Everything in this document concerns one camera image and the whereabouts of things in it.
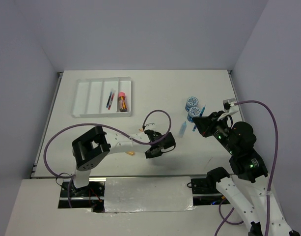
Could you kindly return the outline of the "pink capped crayon tube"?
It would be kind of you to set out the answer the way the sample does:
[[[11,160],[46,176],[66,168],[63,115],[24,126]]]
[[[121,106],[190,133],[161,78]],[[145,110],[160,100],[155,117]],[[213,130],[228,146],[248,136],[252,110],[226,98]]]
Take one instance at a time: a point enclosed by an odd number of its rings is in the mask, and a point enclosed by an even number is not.
[[[126,94],[124,92],[118,93],[118,104],[120,112],[127,112]]]

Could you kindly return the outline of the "red gel pen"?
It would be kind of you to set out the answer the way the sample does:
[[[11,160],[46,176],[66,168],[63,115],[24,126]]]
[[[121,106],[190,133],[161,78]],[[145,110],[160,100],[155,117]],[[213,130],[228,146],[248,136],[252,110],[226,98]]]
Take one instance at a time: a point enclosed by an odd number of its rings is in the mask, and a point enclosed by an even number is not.
[[[111,97],[110,97],[110,100],[109,100],[108,110],[110,110],[110,108],[112,106],[114,96],[115,96],[115,91],[112,91],[112,94],[111,94]]]

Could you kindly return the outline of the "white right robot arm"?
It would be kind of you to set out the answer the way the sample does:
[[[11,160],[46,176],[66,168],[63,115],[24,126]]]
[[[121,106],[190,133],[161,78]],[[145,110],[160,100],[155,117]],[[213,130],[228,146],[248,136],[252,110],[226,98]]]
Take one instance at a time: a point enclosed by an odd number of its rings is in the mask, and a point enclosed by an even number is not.
[[[215,139],[231,154],[231,169],[241,182],[218,167],[207,173],[207,188],[220,192],[243,220],[250,236],[297,236],[299,233],[287,224],[277,200],[271,192],[271,175],[261,156],[253,148],[256,142],[250,124],[239,121],[232,127],[223,111],[193,121],[199,133]]]

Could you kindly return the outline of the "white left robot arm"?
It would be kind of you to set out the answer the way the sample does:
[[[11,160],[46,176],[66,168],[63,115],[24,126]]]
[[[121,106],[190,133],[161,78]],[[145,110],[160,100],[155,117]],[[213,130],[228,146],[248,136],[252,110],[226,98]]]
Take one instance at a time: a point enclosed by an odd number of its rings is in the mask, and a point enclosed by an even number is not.
[[[89,191],[89,176],[109,154],[137,152],[147,159],[159,157],[176,147],[172,133],[159,140],[162,134],[152,130],[132,134],[125,137],[116,132],[107,133],[102,127],[96,126],[72,142],[73,156],[76,161],[75,177],[72,191],[84,196]]]

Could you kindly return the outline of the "dark blue gel pen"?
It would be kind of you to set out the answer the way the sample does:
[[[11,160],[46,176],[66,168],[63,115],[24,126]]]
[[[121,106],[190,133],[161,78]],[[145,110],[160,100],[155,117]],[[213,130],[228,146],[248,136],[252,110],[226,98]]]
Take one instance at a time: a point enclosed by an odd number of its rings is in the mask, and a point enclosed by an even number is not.
[[[110,103],[112,95],[113,95],[113,89],[110,90],[109,97],[108,97],[107,104],[106,104],[106,108],[109,108],[109,103]]]

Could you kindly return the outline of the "orange highlighter cap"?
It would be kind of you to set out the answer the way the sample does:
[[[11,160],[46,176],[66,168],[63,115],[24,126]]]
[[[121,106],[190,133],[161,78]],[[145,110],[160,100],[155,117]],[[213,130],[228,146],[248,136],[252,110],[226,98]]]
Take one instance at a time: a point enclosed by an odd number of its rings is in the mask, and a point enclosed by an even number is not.
[[[134,151],[129,151],[129,152],[126,152],[126,154],[130,155],[130,156],[134,156],[135,155],[135,152]]]

